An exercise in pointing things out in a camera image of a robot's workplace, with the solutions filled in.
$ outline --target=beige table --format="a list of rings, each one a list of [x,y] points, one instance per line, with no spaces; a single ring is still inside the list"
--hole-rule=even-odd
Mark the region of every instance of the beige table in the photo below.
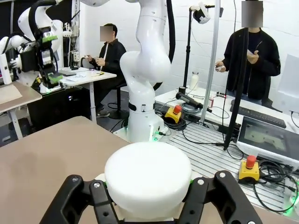
[[[0,223],[39,223],[68,175],[92,180],[103,173],[109,156],[127,144],[90,120],[76,117],[0,148]],[[296,223],[256,210],[264,224]],[[80,223],[97,223],[91,207]],[[212,204],[205,206],[200,223],[222,223]]]
[[[34,101],[41,99],[42,96],[41,96],[41,94],[36,92],[31,87],[25,86],[21,83],[12,82],[10,85],[14,85],[18,89],[18,91],[20,92],[22,97],[20,97],[18,99],[11,100],[7,103],[0,104],[0,113],[5,112],[5,111],[8,112],[8,114],[14,124],[14,129],[18,136],[18,139],[22,139],[23,135],[21,133],[20,125],[19,125],[17,116],[15,114],[15,110],[19,106],[23,106],[25,104],[29,104],[29,103],[32,103]]]

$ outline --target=standing man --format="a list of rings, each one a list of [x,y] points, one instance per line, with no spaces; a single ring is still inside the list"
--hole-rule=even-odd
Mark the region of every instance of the standing man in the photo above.
[[[271,76],[280,74],[280,59],[276,42],[262,31],[263,5],[258,1],[242,2],[242,27],[249,27],[249,44],[243,85],[242,99],[261,105]],[[227,93],[235,96],[241,69],[243,49],[243,29],[234,32],[229,38],[224,59],[216,63],[219,72],[228,71]]]

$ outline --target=white foam cylinder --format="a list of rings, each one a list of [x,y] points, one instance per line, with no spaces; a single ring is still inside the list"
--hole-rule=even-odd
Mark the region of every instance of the white foam cylinder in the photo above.
[[[173,217],[187,194],[191,174],[183,151],[163,142],[125,146],[105,166],[108,192],[130,220]]]

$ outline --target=black chair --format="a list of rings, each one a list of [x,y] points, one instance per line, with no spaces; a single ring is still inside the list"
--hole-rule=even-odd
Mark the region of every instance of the black chair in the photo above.
[[[111,119],[121,120],[129,117],[129,112],[121,109],[121,87],[125,86],[127,86],[127,83],[124,82],[114,88],[116,90],[117,103],[109,103],[108,106],[114,104],[117,105],[117,108],[110,112],[109,118]]]

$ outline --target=metal pole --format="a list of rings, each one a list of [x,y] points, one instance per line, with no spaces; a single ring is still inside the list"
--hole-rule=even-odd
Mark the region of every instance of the metal pole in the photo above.
[[[209,102],[213,73],[215,68],[215,59],[216,59],[216,50],[217,50],[217,41],[218,41],[218,29],[219,29],[219,17],[220,17],[220,0],[216,0],[215,3],[215,19],[214,19],[214,35],[213,35],[213,44],[212,44],[212,56],[210,61],[210,70],[209,76],[206,83],[206,96],[204,106],[201,111],[200,121],[204,122],[206,117],[207,104]]]

